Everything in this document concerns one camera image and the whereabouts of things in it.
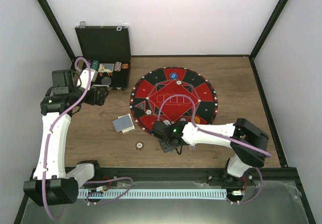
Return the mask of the red black chip stack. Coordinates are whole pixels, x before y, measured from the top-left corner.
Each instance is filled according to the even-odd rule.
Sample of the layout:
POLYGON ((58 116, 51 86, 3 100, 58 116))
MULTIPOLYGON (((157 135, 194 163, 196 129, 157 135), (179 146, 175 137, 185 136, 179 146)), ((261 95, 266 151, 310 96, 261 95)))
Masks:
POLYGON ((142 142, 137 142, 135 147, 137 150, 142 150, 144 148, 144 144, 142 142))

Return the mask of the blue small blind button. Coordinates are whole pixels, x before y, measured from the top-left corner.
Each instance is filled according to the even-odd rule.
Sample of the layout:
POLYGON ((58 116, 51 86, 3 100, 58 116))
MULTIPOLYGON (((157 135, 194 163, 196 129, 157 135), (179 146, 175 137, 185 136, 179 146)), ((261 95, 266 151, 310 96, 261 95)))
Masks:
POLYGON ((173 73, 171 73, 171 74, 169 75, 169 77, 170 77, 170 79, 175 80, 175 79, 177 79, 178 75, 177 75, 175 72, 173 72, 173 73))

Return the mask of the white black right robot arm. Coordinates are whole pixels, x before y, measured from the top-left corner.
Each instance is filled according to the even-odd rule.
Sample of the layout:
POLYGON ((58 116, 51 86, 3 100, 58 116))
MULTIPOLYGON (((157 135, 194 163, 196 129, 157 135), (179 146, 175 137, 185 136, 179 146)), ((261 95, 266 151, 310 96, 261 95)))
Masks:
POLYGON ((198 144, 227 147, 234 156, 226 164, 224 181, 229 185, 237 184, 249 168, 261 168, 268 153, 268 135, 246 119, 238 118, 236 123, 224 125, 203 125, 178 121, 167 125, 157 121, 151 133, 159 139, 165 153, 176 150, 181 154, 182 147, 194 149, 198 144))

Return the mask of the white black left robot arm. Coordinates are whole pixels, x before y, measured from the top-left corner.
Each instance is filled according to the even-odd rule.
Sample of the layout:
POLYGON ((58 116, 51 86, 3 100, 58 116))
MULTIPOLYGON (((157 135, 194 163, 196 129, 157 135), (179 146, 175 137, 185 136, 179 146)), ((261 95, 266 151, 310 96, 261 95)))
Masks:
POLYGON ((52 87, 40 104, 43 136, 36 170, 23 186, 24 193, 38 206, 75 203, 78 190, 86 183, 96 186, 103 173, 96 160, 80 161, 69 172, 65 171, 65 147, 74 107, 83 103, 102 106, 108 95, 104 87, 92 86, 98 73, 84 69, 52 72, 52 87))

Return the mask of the grey round dealer disc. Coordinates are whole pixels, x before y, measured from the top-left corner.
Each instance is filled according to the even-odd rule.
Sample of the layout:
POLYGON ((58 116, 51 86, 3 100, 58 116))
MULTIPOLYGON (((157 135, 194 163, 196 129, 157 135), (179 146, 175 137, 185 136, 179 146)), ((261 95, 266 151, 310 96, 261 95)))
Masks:
POLYGON ((102 85, 109 85, 111 83, 111 78, 110 77, 104 77, 101 79, 101 84, 102 85))

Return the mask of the white purple chip stack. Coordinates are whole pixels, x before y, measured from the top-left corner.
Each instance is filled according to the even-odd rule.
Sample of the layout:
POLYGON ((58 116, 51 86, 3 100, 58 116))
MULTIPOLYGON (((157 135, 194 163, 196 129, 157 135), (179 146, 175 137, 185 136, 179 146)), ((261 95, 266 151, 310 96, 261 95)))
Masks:
POLYGON ((195 150, 196 149, 196 145, 189 145, 189 150, 195 150))

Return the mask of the boxed card deck in case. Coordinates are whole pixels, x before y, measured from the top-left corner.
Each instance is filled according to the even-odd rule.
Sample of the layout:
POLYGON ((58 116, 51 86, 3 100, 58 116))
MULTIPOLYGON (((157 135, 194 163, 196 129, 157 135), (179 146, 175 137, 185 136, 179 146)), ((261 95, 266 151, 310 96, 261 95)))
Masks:
POLYGON ((112 73, 114 71, 113 63, 100 63, 98 72, 99 73, 112 73))

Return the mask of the orange big blind button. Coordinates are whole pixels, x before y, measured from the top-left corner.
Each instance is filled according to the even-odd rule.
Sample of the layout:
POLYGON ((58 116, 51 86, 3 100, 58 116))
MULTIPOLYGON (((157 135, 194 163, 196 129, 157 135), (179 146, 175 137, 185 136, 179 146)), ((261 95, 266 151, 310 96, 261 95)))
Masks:
POLYGON ((196 124, 200 124, 201 119, 200 119, 199 117, 195 116, 195 117, 194 117, 194 122, 195 122, 196 124))

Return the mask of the teal chip stack in case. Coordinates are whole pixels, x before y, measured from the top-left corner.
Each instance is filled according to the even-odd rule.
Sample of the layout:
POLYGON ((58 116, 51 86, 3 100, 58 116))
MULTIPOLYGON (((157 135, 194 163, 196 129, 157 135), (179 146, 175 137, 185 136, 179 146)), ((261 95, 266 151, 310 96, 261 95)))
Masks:
POLYGON ((99 64, 100 63, 97 60, 93 60, 91 68, 94 69, 94 70, 98 70, 99 69, 99 64))

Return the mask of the red yellow chip stack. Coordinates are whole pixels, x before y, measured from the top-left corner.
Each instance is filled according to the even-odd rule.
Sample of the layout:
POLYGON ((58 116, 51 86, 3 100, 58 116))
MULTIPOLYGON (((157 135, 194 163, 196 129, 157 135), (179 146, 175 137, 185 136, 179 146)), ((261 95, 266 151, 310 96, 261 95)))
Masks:
POLYGON ((122 69, 128 69, 129 68, 129 64, 125 63, 125 64, 122 64, 122 69))

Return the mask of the blue backed card deck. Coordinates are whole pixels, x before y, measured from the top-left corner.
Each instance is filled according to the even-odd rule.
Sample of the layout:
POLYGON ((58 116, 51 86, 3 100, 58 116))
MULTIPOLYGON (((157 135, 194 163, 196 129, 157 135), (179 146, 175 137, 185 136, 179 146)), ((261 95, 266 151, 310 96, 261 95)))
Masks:
POLYGON ((125 133, 134 129, 134 124, 129 114, 119 116, 113 121, 113 125, 116 132, 125 133))

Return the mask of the round red black poker mat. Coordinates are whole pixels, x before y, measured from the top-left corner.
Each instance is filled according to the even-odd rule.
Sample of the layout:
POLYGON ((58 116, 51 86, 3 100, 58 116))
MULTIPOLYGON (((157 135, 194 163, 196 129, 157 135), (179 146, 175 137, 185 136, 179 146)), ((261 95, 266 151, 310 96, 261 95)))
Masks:
POLYGON ((158 68, 142 76, 132 88, 129 107, 134 121, 151 133, 157 120, 173 124, 195 116, 200 124, 212 124, 218 112, 216 91, 204 76, 183 67, 158 68), (173 80, 169 75, 175 72, 173 80))

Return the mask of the black poker chip case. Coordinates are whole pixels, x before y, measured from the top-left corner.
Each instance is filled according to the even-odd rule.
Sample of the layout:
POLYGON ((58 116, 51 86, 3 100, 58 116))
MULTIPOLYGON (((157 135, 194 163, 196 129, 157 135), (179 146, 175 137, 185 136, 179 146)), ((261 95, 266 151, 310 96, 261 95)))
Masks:
POLYGON ((86 26, 82 21, 75 27, 77 39, 82 51, 82 56, 92 65, 93 60, 99 63, 129 64, 128 69, 113 71, 112 73, 99 73, 94 85, 103 86, 101 79, 110 77, 108 85, 112 89, 124 90, 129 85, 131 69, 131 49, 129 28, 127 26, 86 26))

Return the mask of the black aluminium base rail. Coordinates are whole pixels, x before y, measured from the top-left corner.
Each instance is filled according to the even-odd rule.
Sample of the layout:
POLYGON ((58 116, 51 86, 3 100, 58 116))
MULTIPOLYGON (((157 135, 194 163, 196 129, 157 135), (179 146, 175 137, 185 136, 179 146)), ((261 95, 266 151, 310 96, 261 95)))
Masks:
MULTIPOLYGON (((297 181, 299 179, 296 168, 251 168, 244 174, 246 183, 253 184, 264 181, 297 181)), ((92 178, 92 181, 101 181, 105 178, 113 179, 130 177, 134 182, 197 182, 211 186, 237 187, 244 181, 242 178, 230 177, 224 168, 103 168, 92 178)))

